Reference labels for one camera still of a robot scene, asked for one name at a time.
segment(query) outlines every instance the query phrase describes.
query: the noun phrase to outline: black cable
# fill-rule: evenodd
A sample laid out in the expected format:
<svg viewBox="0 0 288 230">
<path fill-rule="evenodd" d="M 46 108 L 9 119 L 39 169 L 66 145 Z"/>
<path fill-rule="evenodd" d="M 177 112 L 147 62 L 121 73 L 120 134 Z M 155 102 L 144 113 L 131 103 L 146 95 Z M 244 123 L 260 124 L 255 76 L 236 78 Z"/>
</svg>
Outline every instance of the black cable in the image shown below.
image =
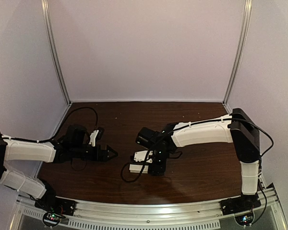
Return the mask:
<svg viewBox="0 0 288 230">
<path fill-rule="evenodd" d="M 176 128 L 176 129 L 173 129 L 172 131 L 168 132 L 167 134 L 165 134 L 161 139 L 159 139 L 155 144 L 153 144 L 147 151 L 146 155 L 145 155 L 145 159 L 143 161 L 143 165 L 142 165 L 142 168 L 139 172 L 139 174 L 136 176 L 136 178 L 132 179 L 132 180 L 126 180 L 123 176 L 123 171 L 124 169 L 130 164 L 129 163 L 126 163 L 124 164 L 124 166 L 122 167 L 121 171 L 120 171 L 120 177 L 121 179 L 126 182 L 126 183 L 133 183 L 133 182 L 136 182 L 140 176 L 142 175 L 143 173 L 143 170 L 145 168 L 145 164 L 146 164 L 146 161 L 147 161 L 147 157 L 149 155 L 149 152 L 150 151 L 153 151 L 154 147 L 159 144 L 161 141 L 163 141 L 166 137 L 168 137 L 170 134 L 172 134 L 173 132 L 175 131 L 178 131 L 178 130 L 181 130 L 181 129 L 184 129 L 184 128 L 187 128 L 187 127 L 190 127 L 190 126 L 194 126 L 194 125 L 198 125 L 198 124 L 203 124 L 203 123 L 209 123 L 209 122 L 215 122 L 215 121 L 229 121 L 229 120 L 233 120 L 233 121 L 240 121 L 240 122 L 243 122 L 243 123 L 247 123 L 247 124 L 250 124 L 251 126 L 253 126 L 254 128 L 258 129 L 259 131 L 261 131 L 262 133 L 264 133 L 272 142 L 271 146 L 269 148 L 267 148 L 263 154 L 261 154 L 261 156 L 265 155 L 273 146 L 274 146 L 274 141 L 272 139 L 272 137 L 267 133 L 265 132 L 263 129 L 261 129 L 260 127 L 258 127 L 257 125 L 253 124 L 252 122 L 249 122 L 249 121 L 246 121 L 244 119 L 239 119 L 239 118 L 225 118 L 225 119 L 214 119 L 214 120 L 205 120 L 205 121 L 197 121 L 197 122 L 192 122 L 190 124 L 187 124 L 185 126 L 182 126 L 182 127 L 179 127 L 179 128 Z"/>
<path fill-rule="evenodd" d="M 95 113 L 95 116 L 96 116 L 96 121 L 95 121 L 95 127 L 94 129 L 97 128 L 97 124 L 98 124 L 98 113 L 96 112 L 96 110 L 92 107 L 80 107 L 80 108 L 77 108 L 77 109 L 74 109 L 72 110 L 65 118 L 64 120 L 62 121 L 60 127 L 58 128 L 57 132 L 49 139 L 46 139 L 46 140 L 31 140 L 31 139 L 25 139 L 25 138 L 11 138 L 12 140 L 18 140 L 18 141 L 27 141 L 27 142 L 33 142 L 33 143 L 45 143 L 45 142 L 48 142 L 48 141 L 51 141 L 53 140 L 57 135 L 58 133 L 60 132 L 61 128 L 63 127 L 63 125 L 65 124 L 65 122 L 67 121 L 67 119 L 76 111 L 79 111 L 79 110 L 83 110 L 83 109 L 90 109 L 92 110 L 94 113 Z"/>
<path fill-rule="evenodd" d="M 254 128 L 258 129 L 259 131 L 261 131 L 263 134 L 265 134 L 271 141 L 271 145 L 270 147 L 268 147 L 262 154 L 261 156 L 264 156 L 273 146 L 274 146 L 274 141 L 273 141 L 273 138 L 266 132 L 264 131 L 262 128 L 260 128 L 259 126 L 253 124 L 252 122 L 249 122 L 249 121 L 246 121 L 246 120 L 243 120 L 243 119 L 239 119 L 239 118 L 232 118 L 231 120 L 233 121 L 240 121 L 240 122 L 244 122 L 244 123 L 247 123 L 247 124 L 250 124 L 251 126 L 253 126 Z"/>
<path fill-rule="evenodd" d="M 75 169 L 73 166 L 72 166 L 72 159 L 71 159 L 71 168 L 76 171 L 76 172 L 80 172 L 80 171 L 83 171 L 87 166 L 87 160 L 85 161 L 85 166 L 82 168 L 82 169 Z"/>
<path fill-rule="evenodd" d="M 178 152 L 175 152 L 176 154 L 179 153 L 179 155 L 177 157 L 169 157 L 169 159 L 173 159 L 173 160 L 176 160 L 178 158 L 180 158 L 182 156 L 182 151 L 178 151 Z"/>
<path fill-rule="evenodd" d="M 259 221 L 260 218 L 264 215 L 264 212 L 265 212 L 265 210 L 266 210 L 266 208 L 267 208 L 267 203 L 268 203 L 267 196 L 264 194 L 264 191 L 263 191 L 263 189 L 261 188 L 260 185 L 259 185 L 259 189 L 260 189 L 260 191 L 261 191 L 261 192 L 263 193 L 263 195 L 264 195 L 265 204 L 264 204 L 263 212 L 260 214 L 260 216 L 257 218 L 257 220 L 255 220 L 254 222 L 252 222 L 252 225 L 255 224 L 257 221 Z"/>
</svg>

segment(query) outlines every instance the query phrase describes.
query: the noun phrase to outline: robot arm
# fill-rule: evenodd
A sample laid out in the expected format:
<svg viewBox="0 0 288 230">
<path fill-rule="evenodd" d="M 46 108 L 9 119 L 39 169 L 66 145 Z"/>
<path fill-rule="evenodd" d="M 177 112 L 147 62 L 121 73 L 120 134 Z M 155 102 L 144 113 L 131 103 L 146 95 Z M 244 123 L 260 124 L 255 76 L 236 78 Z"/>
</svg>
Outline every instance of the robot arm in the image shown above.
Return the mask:
<svg viewBox="0 0 288 230">
<path fill-rule="evenodd" d="M 232 114 L 215 119 L 169 124 L 161 132 L 144 127 L 136 142 L 149 152 L 136 152 L 129 169 L 132 173 L 139 173 L 144 164 L 143 173 L 163 175 L 169 155 L 177 148 L 199 143 L 233 142 L 242 174 L 243 200 L 238 202 L 251 199 L 249 203 L 258 206 L 255 200 L 261 170 L 260 141 L 259 131 L 252 124 L 253 121 L 241 109 L 234 109 Z"/>
<path fill-rule="evenodd" d="M 39 200 L 39 206 L 46 209 L 55 208 L 57 198 L 55 191 L 46 181 L 24 175 L 20 170 L 8 165 L 12 160 L 43 161 L 63 163 L 75 158 L 89 161 L 108 161 L 118 154 L 110 146 L 102 149 L 96 145 L 101 139 L 103 129 L 98 128 L 90 136 L 84 127 L 69 126 L 66 135 L 58 141 L 25 141 L 11 138 L 0 133 L 0 184 L 17 191 L 22 191 L 33 199 Z M 84 137 L 89 140 L 84 144 Z"/>
</svg>

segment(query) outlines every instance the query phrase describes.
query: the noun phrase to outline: black mounting bracket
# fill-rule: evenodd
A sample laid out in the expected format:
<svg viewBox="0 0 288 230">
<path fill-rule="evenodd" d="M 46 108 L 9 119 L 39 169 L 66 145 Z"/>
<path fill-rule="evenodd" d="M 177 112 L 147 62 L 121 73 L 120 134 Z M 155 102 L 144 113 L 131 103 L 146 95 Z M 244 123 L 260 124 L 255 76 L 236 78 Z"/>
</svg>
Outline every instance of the black mounting bracket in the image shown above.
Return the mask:
<svg viewBox="0 0 288 230">
<path fill-rule="evenodd" d="M 260 207 L 261 202 L 259 200 L 258 194 L 241 195 L 236 198 L 221 200 L 220 205 L 223 215 L 229 215 Z"/>
<path fill-rule="evenodd" d="M 43 207 L 43 205 L 38 202 L 35 202 L 34 206 L 37 208 Z M 53 212 L 59 215 L 73 216 L 75 206 L 76 202 L 74 200 L 56 197 Z"/>
</svg>

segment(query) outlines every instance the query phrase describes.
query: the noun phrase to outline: white backdrop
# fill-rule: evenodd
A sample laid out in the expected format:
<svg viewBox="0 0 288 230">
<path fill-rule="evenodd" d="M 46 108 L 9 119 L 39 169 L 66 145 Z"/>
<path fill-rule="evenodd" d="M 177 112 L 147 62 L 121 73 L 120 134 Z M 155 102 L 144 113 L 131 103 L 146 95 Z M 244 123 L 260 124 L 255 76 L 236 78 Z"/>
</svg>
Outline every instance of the white backdrop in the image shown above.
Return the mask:
<svg viewBox="0 0 288 230">
<path fill-rule="evenodd" d="M 243 0 L 49 1 L 72 101 L 222 101 Z"/>
<path fill-rule="evenodd" d="M 53 67 L 40 0 L 0 0 L 0 130 L 49 138 L 66 109 Z M 25 173 L 39 162 L 14 161 Z M 0 230 L 18 193 L 0 185 Z"/>
<path fill-rule="evenodd" d="M 274 182 L 288 220 L 288 1 L 255 0 L 249 34 L 232 95 L 267 131 L 275 147 L 263 158 L 263 175 Z M 262 149 L 270 145 L 262 135 Z"/>
</svg>

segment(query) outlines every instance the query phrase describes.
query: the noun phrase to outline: wooden table surface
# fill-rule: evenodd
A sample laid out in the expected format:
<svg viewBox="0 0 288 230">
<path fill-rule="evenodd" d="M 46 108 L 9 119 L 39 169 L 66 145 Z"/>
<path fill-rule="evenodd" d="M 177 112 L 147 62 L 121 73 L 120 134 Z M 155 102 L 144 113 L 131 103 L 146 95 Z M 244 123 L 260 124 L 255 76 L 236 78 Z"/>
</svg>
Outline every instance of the wooden table surface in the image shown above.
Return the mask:
<svg viewBox="0 0 288 230">
<path fill-rule="evenodd" d="M 74 103 L 72 109 L 94 107 L 99 115 L 98 126 L 105 128 L 100 144 L 108 144 L 119 153 L 109 162 L 89 161 L 86 168 L 76 172 L 69 162 L 44 163 L 39 177 L 48 181 L 58 196 L 116 204 L 173 204 L 206 201 L 241 193 L 240 163 L 233 144 L 208 143 L 181 148 L 183 155 L 168 160 L 165 176 L 143 174 L 127 184 L 120 170 L 135 151 L 144 148 L 135 143 L 142 127 L 160 131 L 167 123 L 211 119 L 226 114 L 221 103 Z M 86 126 L 92 132 L 94 113 L 81 110 L 68 119 L 60 134 L 70 124 Z M 84 161 L 74 160 L 80 169 Z M 136 174 L 124 173 L 127 179 Z"/>
</svg>

